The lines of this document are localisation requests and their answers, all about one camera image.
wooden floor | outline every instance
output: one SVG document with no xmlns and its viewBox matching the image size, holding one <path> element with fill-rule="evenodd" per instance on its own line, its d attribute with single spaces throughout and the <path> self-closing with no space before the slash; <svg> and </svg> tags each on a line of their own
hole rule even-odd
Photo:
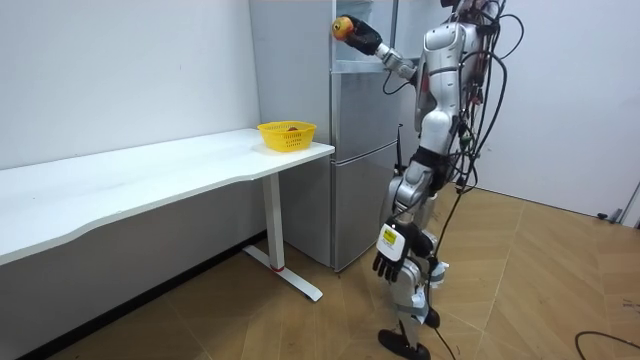
<svg viewBox="0 0 640 360">
<path fill-rule="evenodd" d="M 432 231 L 453 197 L 441 196 Z M 292 248 L 286 255 L 324 292 L 317 304 L 240 254 L 53 359 L 396 358 L 376 340 L 395 320 L 371 271 L 374 251 L 340 275 Z M 434 307 L 458 359 L 577 359 L 573 337 L 587 329 L 640 343 L 640 231 L 477 190 L 463 198 L 441 259 L 451 268 Z M 449 358 L 433 330 L 420 336 L 433 359 Z M 582 344 L 588 359 L 640 360 L 610 340 Z"/>
</svg>

desk top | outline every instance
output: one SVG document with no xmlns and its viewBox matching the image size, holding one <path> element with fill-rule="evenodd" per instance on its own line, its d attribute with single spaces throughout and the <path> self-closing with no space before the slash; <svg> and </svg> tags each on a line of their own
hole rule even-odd
<svg viewBox="0 0 640 360">
<path fill-rule="evenodd" d="M 244 129 L 0 171 L 0 265 L 99 226 L 334 152 L 268 149 Z"/>
</svg>

refrigerator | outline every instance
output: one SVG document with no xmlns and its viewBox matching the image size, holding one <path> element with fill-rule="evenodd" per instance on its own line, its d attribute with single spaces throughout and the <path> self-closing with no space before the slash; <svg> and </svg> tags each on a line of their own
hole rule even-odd
<svg viewBox="0 0 640 360">
<path fill-rule="evenodd" d="M 314 141 L 336 148 L 280 174 L 284 240 L 335 271 L 377 240 L 401 98 L 382 92 L 388 73 L 379 61 L 334 41 L 330 26 L 349 13 L 388 39 L 392 4 L 250 1 L 261 121 L 314 123 Z M 388 88 L 398 84 L 393 78 Z"/>
</svg>

yellow label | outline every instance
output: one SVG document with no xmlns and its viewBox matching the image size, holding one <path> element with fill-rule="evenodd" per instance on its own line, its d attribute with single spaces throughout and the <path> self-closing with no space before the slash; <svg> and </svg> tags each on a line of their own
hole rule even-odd
<svg viewBox="0 0 640 360">
<path fill-rule="evenodd" d="M 394 234 L 391 230 L 385 230 L 382 237 L 384 237 L 384 239 L 387 240 L 387 242 L 391 245 L 394 245 L 396 243 L 396 234 Z"/>
</svg>

plastic basket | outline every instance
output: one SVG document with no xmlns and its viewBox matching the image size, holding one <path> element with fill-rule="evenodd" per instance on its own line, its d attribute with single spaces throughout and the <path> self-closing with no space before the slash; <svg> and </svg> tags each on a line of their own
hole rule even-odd
<svg viewBox="0 0 640 360">
<path fill-rule="evenodd" d="M 308 148 L 316 126 L 301 121 L 279 121 L 258 125 L 258 130 L 269 148 L 289 152 Z"/>
</svg>

